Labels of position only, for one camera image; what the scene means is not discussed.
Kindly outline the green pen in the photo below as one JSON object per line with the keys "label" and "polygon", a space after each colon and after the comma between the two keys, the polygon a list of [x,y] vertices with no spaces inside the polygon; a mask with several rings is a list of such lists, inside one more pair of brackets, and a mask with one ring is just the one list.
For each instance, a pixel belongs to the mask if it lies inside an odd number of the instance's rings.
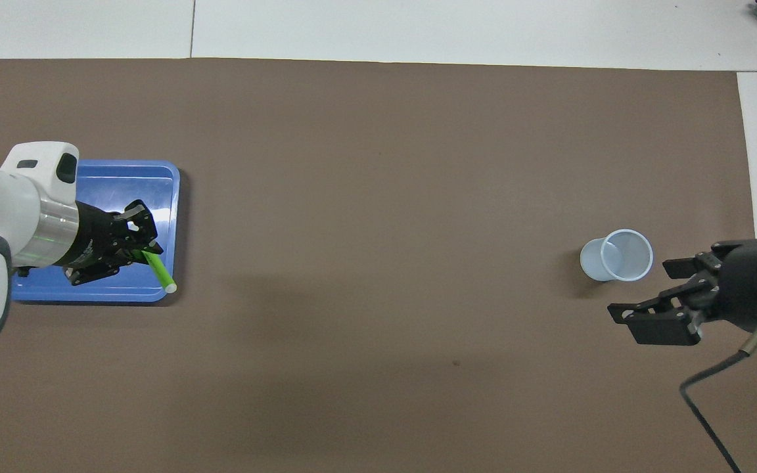
{"label": "green pen", "polygon": [[171,273],[168,272],[168,269],[166,269],[162,258],[160,258],[158,254],[154,254],[154,252],[143,251],[141,252],[141,254],[145,260],[145,263],[148,264],[148,266],[151,268],[151,271],[154,273],[162,290],[164,290],[167,294],[175,293],[177,291],[177,284],[172,278]]}

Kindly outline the brown table mat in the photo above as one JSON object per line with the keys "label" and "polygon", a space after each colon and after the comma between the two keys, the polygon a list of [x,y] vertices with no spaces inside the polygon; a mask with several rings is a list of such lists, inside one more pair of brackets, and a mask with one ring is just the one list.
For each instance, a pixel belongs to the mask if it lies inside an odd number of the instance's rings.
{"label": "brown table mat", "polygon": [[[12,306],[0,473],[729,473],[677,387],[745,332],[607,305],[754,236],[732,72],[0,60],[35,140],[180,169],[178,291]],[[619,229],[652,269],[593,281]]]}

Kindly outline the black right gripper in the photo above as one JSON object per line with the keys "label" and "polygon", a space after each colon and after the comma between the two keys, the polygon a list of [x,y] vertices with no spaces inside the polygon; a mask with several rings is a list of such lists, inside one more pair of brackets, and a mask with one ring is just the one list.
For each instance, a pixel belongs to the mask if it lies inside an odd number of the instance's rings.
{"label": "black right gripper", "polygon": [[673,281],[698,273],[717,277],[691,279],[639,303],[613,303],[607,311],[625,325],[637,344],[694,346],[702,341],[700,326],[727,321],[745,332],[757,327],[757,239],[722,240],[709,251],[667,259],[664,272]]}

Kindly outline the clear plastic cup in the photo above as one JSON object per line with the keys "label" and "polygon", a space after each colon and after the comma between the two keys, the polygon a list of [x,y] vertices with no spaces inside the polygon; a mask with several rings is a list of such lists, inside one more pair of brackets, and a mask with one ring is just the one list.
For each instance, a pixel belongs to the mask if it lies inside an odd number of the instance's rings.
{"label": "clear plastic cup", "polygon": [[654,264],[654,248],[642,233],[619,229],[590,240],[581,249],[580,265],[593,281],[635,282]]}

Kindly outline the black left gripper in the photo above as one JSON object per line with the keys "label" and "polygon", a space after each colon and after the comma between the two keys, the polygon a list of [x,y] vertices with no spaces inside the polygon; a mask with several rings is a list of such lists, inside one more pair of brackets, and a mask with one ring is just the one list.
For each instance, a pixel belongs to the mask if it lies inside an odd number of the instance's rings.
{"label": "black left gripper", "polygon": [[147,265],[143,252],[163,254],[155,219],[143,200],[130,202],[123,212],[106,212],[80,201],[76,209],[75,239],[54,263],[72,286],[117,275],[134,263]]}

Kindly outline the blue plastic tray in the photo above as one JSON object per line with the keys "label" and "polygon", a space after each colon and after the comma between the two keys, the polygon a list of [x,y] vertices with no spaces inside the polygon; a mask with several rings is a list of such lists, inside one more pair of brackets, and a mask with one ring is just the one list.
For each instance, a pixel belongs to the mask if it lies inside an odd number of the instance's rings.
{"label": "blue plastic tray", "polygon": [[[78,165],[76,200],[106,212],[122,212],[134,200],[149,208],[164,252],[160,261],[172,275],[176,254],[180,173],[168,161],[87,160]],[[60,267],[32,269],[12,278],[12,299],[23,303],[153,304],[165,290],[147,265],[134,263],[117,275],[72,286]]]}

